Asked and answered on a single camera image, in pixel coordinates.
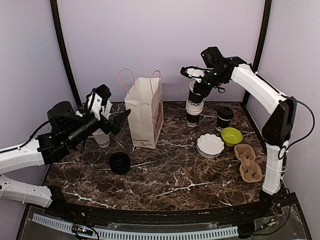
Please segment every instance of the white cable tray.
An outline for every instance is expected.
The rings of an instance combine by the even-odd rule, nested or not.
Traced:
[[[33,222],[58,230],[67,234],[73,234],[72,223],[64,220],[54,219],[48,216],[43,216],[34,213]],[[175,232],[175,233],[144,233],[144,232],[129,232],[129,231],[115,231],[99,227],[94,227],[98,232],[101,240],[215,240],[230,237],[237,237],[238,227],[226,227],[221,229],[193,231],[193,232]],[[94,233],[91,239],[97,239]]]

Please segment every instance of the stacked paper cups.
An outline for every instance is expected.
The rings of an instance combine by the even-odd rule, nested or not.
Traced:
[[[189,97],[186,101],[186,124],[189,127],[197,126],[200,115],[204,109],[203,97],[200,94],[194,93],[195,80],[190,82]]]

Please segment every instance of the white paper bag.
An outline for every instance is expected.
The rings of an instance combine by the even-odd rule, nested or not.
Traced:
[[[164,107],[162,96],[161,76],[159,78],[135,77],[132,74],[134,85],[127,90],[127,95],[124,99],[125,109],[131,109],[128,116],[129,127],[131,132],[132,143],[134,146],[155,149],[157,141],[164,123]]]

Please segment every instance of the black frame edge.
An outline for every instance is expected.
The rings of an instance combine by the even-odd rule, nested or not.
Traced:
[[[258,44],[256,46],[255,56],[254,56],[254,60],[253,60],[253,64],[252,64],[252,68],[255,71],[258,71],[259,64],[260,64],[261,57],[262,57],[262,52],[264,50],[264,45],[265,45],[267,30],[268,30],[268,24],[269,24],[269,18],[270,18],[270,13],[271,13],[271,4],[272,4],[272,0],[265,0],[265,2],[264,2],[264,10],[263,10],[259,40],[258,40]],[[242,99],[242,104],[244,105],[244,107],[247,107],[249,98],[250,98],[250,93],[248,91],[245,91],[243,99]]]
[[[255,121],[253,120],[250,112],[248,111],[247,106],[243,102],[240,103],[240,106],[242,107],[242,109],[244,111],[244,114],[248,118],[253,130],[255,131],[255,134],[258,137],[259,142],[260,142],[264,152],[267,153],[267,147],[266,147],[266,143],[265,143],[264,137],[262,136],[259,128],[257,127],[257,125],[256,125]]]
[[[62,27],[61,27],[61,21],[60,21],[60,16],[59,16],[59,9],[58,9],[57,0],[50,0],[50,5],[51,5],[52,19],[53,19],[53,23],[54,23],[55,34],[56,34],[56,38],[57,38],[58,45],[60,48],[60,54],[61,54],[61,58],[63,61],[65,73],[68,78],[68,82],[69,82],[69,85],[70,85],[70,88],[72,91],[74,101],[75,101],[76,105],[79,107],[81,105],[81,99],[80,99],[80,95],[79,95],[79,92],[77,89],[74,75],[72,73],[69,58],[68,58],[67,48],[66,48],[66,44],[65,44],[65,40],[64,40]]]
[[[28,216],[28,213],[29,213],[29,208],[30,208],[30,204],[27,203],[25,208],[24,208],[24,211],[23,211],[23,215],[22,215],[22,218],[21,218],[21,221],[20,221],[20,225],[19,225],[16,237],[15,237],[15,240],[20,240],[21,239],[22,232],[23,232],[23,229],[25,227],[25,222],[27,220],[27,216]]]
[[[302,225],[303,225],[303,229],[304,229],[304,233],[306,235],[306,239],[307,240],[312,240],[311,233],[310,233],[310,230],[309,230],[309,227],[308,227],[308,224],[307,224],[307,220],[305,218],[304,212],[302,211],[300,202],[298,204],[296,204],[296,208],[298,209],[298,213],[299,213]]]

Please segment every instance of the black cable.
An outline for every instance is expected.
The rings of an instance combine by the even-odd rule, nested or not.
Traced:
[[[186,67],[186,69],[199,69],[199,70],[203,70],[203,71],[212,71],[213,68],[202,68],[202,67],[198,67],[198,66],[188,66]]]
[[[37,134],[37,132],[39,132],[40,129],[42,129],[45,125],[47,125],[49,123],[49,121],[45,121],[44,123],[42,123],[29,137],[28,141],[26,141],[24,144],[22,144],[21,146],[19,146],[19,148],[23,148],[24,146],[26,146],[28,143],[30,143],[30,141],[34,138],[34,136]],[[2,150],[0,151],[0,154],[4,154],[10,151],[14,151],[17,150],[18,147],[14,147],[14,148],[10,148],[10,149],[6,149],[6,150]]]
[[[262,76],[260,76],[259,74],[255,74],[258,78],[260,78],[262,81],[264,81],[266,84],[269,85],[270,88],[272,88],[273,90],[276,91],[277,94],[279,94],[279,90],[276,89],[270,82],[268,82],[267,80],[265,80]]]
[[[92,228],[92,227],[90,227],[90,226],[87,226],[87,225],[83,225],[83,224],[73,224],[73,225],[75,225],[75,226],[81,226],[81,227],[86,227],[87,229],[92,230],[92,231],[95,233],[95,235],[96,235],[96,239],[97,239],[97,240],[100,240],[100,236],[99,236],[97,230],[95,230],[94,228]],[[72,232],[72,233],[74,233],[74,234],[78,237],[78,239],[80,239],[80,240],[83,240],[83,239],[91,239],[91,238],[92,238],[92,236],[91,236],[91,237],[80,236],[76,231],[74,231],[74,232]]]
[[[309,137],[310,134],[314,131],[315,126],[316,126],[315,114],[314,114],[314,112],[311,110],[311,108],[310,108],[307,104],[305,104],[305,103],[302,102],[302,101],[296,100],[296,99],[294,99],[294,98],[290,98],[290,97],[288,97],[288,96],[285,96],[285,95],[281,95],[281,96],[284,97],[284,98],[286,98],[286,99],[290,99],[290,100],[292,100],[292,101],[294,101],[294,102],[297,102],[298,104],[301,104],[301,105],[305,106],[305,107],[309,110],[309,112],[311,113],[311,116],[312,116],[312,127],[311,127],[310,131],[308,132],[308,134],[306,134],[305,136],[303,136],[303,137],[299,138],[298,140],[294,141],[293,143],[289,144],[288,147],[282,146],[282,147],[280,148],[280,151],[279,151],[279,153],[278,153],[278,158],[279,158],[280,160],[285,157],[285,155],[286,155],[285,152],[286,152],[290,147],[292,147],[294,144],[296,144],[296,143],[298,143],[298,142],[306,139],[307,137]],[[284,154],[282,155],[282,157],[280,157],[281,151],[282,151],[283,149],[284,149],[285,152],[284,152]]]
[[[292,207],[292,198],[291,198],[290,190],[289,190],[287,187],[284,187],[284,189],[286,190],[287,194],[288,194],[289,197],[290,197],[289,212],[288,212],[288,215],[287,215],[284,223],[283,223],[280,227],[278,227],[276,230],[274,230],[274,231],[272,231],[272,232],[269,232],[269,233],[257,233],[257,232],[265,229],[265,228],[261,228],[261,227],[260,227],[259,229],[255,230],[255,231],[252,231],[252,232],[238,232],[238,233],[239,233],[239,236],[247,236],[247,235],[252,235],[252,236],[266,236],[266,235],[271,235],[271,234],[274,234],[274,233],[278,232],[280,229],[282,229],[282,228],[286,225],[286,223],[288,222],[288,220],[289,220],[289,218],[290,218],[291,207]]]
[[[218,92],[220,94],[224,94],[226,92],[226,89],[224,87],[221,87],[222,83],[220,83],[218,86],[214,86],[213,88],[218,89]]]

